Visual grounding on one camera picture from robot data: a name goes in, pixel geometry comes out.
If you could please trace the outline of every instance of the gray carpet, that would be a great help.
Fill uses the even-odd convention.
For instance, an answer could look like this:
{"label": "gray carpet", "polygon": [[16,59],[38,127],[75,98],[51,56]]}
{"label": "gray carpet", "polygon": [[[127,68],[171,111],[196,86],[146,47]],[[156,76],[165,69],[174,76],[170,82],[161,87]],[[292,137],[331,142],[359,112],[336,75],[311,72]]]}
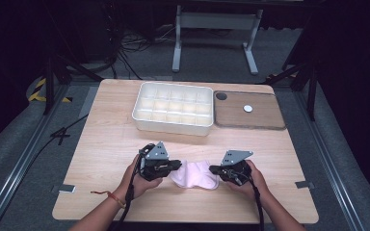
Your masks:
{"label": "gray carpet", "polygon": [[[249,72],[241,49],[241,41],[246,34],[240,32],[232,32],[227,36],[217,36],[205,31],[190,31],[184,34],[181,69],[178,73],[171,71],[173,42],[169,40],[152,45],[145,51],[127,53],[127,61],[142,78],[252,84],[263,81],[269,74],[281,72],[281,66],[299,34],[300,30],[260,30],[253,46],[253,55],[259,69],[257,76],[252,76]],[[118,78],[136,79],[134,73],[122,62],[117,62],[115,68]],[[110,69],[99,75],[113,78]],[[295,93],[285,87],[288,83],[289,80],[284,80],[276,84],[275,92],[304,176],[315,186],[311,194],[320,216],[317,223],[305,227],[308,230],[351,230],[322,165],[317,143],[312,138],[309,127],[305,125],[305,115],[300,112]],[[97,86],[98,83],[87,77],[74,77],[66,93],[67,97],[73,98],[72,102],[59,105],[37,145],[37,150],[50,140],[50,134],[68,126],[90,110]],[[315,106],[316,126],[352,198],[364,229],[370,230],[370,187],[360,172],[320,88],[317,91]],[[0,189],[35,131],[43,110],[43,102],[31,102],[0,135]],[[54,140],[43,149],[2,217],[0,230],[67,230],[73,224],[74,221],[52,218],[51,212],[57,198],[52,188],[63,183],[84,123],[85,120],[82,120],[69,128],[67,133],[70,137],[65,138],[62,145],[59,145],[59,140]],[[223,226],[223,229],[225,228],[251,229],[246,225]],[[202,228],[211,229],[212,227],[207,226]],[[272,224],[267,224],[266,230],[275,228]]]}

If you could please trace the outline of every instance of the person's right hand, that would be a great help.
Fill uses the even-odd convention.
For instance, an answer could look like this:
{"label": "person's right hand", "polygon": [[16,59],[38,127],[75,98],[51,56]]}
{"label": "person's right hand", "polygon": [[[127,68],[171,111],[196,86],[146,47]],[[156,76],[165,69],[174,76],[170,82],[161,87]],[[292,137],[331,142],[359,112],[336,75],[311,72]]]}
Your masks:
{"label": "person's right hand", "polygon": [[[259,189],[260,194],[269,193],[269,188],[267,187],[266,180],[261,171],[257,169],[251,160],[246,160],[246,163],[251,167],[251,179],[253,179],[254,185]],[[254,199],[254,190],[250,183],[246,183],[243,186],[238,186],[228,181],[226,183],[233,191],[242,193],[250,199]]]}

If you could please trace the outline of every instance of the pink cloth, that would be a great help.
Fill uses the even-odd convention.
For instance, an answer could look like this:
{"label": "pink cloth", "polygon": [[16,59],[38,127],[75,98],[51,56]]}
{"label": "pink cloth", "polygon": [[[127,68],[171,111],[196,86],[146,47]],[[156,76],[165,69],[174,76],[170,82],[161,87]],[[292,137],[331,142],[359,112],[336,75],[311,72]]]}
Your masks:
{"label": "pink cloth", "polygon": [[219,176],[209,170],[209,162],[188,163],[181,161],[182,166],[170,173],[170,178],[181,188],[201,187],[215,190],[219,185]]}

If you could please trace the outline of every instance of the dark background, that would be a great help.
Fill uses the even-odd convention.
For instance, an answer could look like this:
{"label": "dark background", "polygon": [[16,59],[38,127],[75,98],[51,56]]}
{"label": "dark background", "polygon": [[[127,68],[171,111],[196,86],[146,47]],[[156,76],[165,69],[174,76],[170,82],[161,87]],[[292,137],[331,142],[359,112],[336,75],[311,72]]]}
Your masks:
{"label": "dark background", "polygon": [[[105,29],[120,33],[123,27],[110,25],[102,6],[100,1],[0,1],[0,132],[28,106],[26,90],[53,51],[80,64],[112,55]],[[289,62],[317,52],[318,80],[370,183],[370,1],[327,1],[326,6],[311,18]],[[175,14],[175,6],[119,10],[130,15],[124,25],[149,38],[159,26],[173,23]],[[306,13],[272,10],[264,13],[261,26],[300,28],[307,19]]]}

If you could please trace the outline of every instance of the hand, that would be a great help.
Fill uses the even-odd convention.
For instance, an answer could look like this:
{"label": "hand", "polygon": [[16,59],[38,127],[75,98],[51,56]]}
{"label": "hand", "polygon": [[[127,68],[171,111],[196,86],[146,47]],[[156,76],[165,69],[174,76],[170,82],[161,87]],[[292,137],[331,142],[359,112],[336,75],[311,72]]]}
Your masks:
{"label": "hand", "polygon": [[[130,184],[131,175],[133,173],[134,167],[137,163],[139,155],[136,155],[131,165],[128,166],[127,170],[124,172],[121,182],[113,194],[121,200],[122,203],[125,203],[125,194],[127,193],[128,186]],[[162,182],[162,178],[157,178],[152,181],[147,181],[141,177],[138,173],[134,176],[133,185],[134,185],[134,199],[144,194],[145,191],[149,189],[156,188]]]}
{"label": "hand", "polygon": [[[257,169],[251,160],[246,160],[246,163],[251,167],[251,179],[253,179],[254,185],[259,189],[260,194],[270,193],[266,180],[260,170]],[[250,183],[246,183],[243,186],[237,186],[228,181],[226,183],[233,191],[242,193],[250,199],[254,199],[254,190]]]}

